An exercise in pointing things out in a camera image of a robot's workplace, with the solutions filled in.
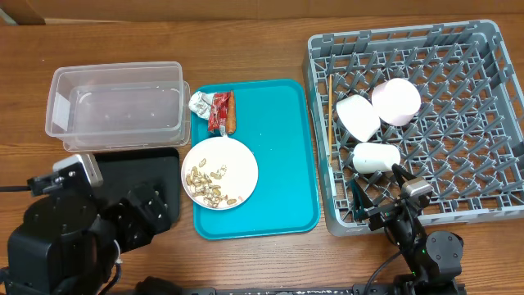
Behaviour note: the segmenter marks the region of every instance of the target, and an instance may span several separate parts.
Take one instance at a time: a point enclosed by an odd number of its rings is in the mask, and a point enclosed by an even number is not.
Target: white cup
[[[358,94],[337,102],[338,118],[360,142],[367,142],[380,128],[380,118],[366,98]]]
[[[371,103],[378,116],[387,124],[404,126],[417,114],[421,98],[411,82],[394,78],[375,87]]]
[[[362,174],[391,171],[400,164],[399,149],[390,144],[359,143],[353,150],[353,167]]]

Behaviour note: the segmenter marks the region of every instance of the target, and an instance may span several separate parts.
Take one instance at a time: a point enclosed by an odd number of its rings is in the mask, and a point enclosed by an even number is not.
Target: dish rack
[[[498,26],[490,20],[318,34],[308,41],[304,74],[318,147],[327,229],[336,236],[368,234],[353,220],[349,182],[374,204],[399,195],[391,173],[362,175],[351,164],[356,139],[333,113],[328,146],[328,77],[333,104],[405,78],[421,94],[418,114],[403,127],[384,122],[369,140],[398,147],[401,165],[432,184],[423,225],[522,217],[522,91]],[[332,163],[328,154],[332,153]]]

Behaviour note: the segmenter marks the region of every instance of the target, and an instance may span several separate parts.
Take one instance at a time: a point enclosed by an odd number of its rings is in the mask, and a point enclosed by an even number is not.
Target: sausage
[[[228,103],[228,115],[226,117],[226,132],[233,134],[235,130],[237,130],[237,111],[235,110],[235,93],[231,91]]]

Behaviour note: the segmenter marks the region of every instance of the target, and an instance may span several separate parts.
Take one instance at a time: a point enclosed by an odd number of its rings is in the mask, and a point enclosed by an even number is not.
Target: white label
[[[64,131],[67,131],[70,107],[71,103],[61,94],[56,93],[55,105],[52,108],[52,122]]]

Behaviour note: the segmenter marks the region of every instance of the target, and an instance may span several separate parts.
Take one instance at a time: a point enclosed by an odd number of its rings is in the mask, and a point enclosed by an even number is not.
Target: red wrapper
[[[210,119],[207,124],[208,131],[214,132],[219,129],[220,134],[225,134],[230,97],[231,93],[216,93],[213,96],[213,105],[211,106]]]

